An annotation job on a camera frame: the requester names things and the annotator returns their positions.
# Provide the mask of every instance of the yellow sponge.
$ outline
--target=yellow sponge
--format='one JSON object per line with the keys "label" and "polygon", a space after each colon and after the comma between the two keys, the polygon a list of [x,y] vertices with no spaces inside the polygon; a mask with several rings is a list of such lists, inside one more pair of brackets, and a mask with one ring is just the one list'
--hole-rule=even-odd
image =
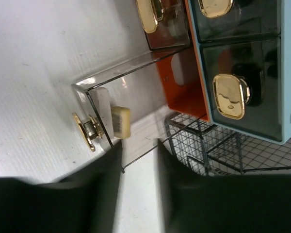
{"label": "yellow sponge", "polygon": [[130,137],[130,109],[111,107],[112,123],[115,137],[125,139]]}

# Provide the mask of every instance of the gold handle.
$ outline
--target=gold handle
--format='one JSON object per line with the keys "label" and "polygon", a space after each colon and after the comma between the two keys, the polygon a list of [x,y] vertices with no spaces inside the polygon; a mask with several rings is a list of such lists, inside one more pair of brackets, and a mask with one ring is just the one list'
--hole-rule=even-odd
{"label": "gold handle", "polygon": [[199,8],[207,18],[226,15],[233,6],[234,0],[199,0]]}
{"label": "gold handle", "polygon": [[139,18],[144,31],[154,33],[163,20],[164,7],[161,0],[136,0]]}
{"label": "gold handle", "polygon": [[76,113],[72,113],[72,116],[77,123],[86,144],[89,146],[91,151],[94,152],[96,148],[92,140],[98,137],[102,137],[102,131],[100,129],[99,123],[91,115],[89,115],[88,119],[83,121],[80,120],[79,116]]}
{"label": "gold handle", "polygon": [[245,114],[245,104],[250,101],[250,88],[243,77],[218,74],[213,78],[213,94],[219,113],[240,120]]}

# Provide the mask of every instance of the wire grid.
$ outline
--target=wire grid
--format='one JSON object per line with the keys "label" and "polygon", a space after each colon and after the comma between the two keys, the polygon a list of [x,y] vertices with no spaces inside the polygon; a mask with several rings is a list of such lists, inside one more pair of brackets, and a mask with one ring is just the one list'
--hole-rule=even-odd
{"label": "wire grid", "polygon": [[[185,114],[168,116],[167,135],[193,121],[194,117]],[[291,139],[278,145],[197,120],[169,143],[172,154],[200,175],[291,169]]]}

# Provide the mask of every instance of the barcode label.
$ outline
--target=barcode label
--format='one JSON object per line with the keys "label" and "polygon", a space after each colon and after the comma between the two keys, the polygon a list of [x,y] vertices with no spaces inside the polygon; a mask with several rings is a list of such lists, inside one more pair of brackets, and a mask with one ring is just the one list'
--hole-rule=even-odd
{"label": "barcode label", "polygon": [[122,133],[122,117],[117,114],[112,114],[113,130],[115,133]]}

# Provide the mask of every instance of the black metal mesh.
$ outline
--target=black metal mesh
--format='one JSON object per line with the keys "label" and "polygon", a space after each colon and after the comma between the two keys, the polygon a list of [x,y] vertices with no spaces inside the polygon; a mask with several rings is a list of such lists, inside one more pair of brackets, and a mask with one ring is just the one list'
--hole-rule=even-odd
{"label": "black metal mesh", "polygon": [[281,146],[179,113],[166,118],[167,136],[188,124],[169,139],[171,152],[200,175],[291,169],[291,139]]}

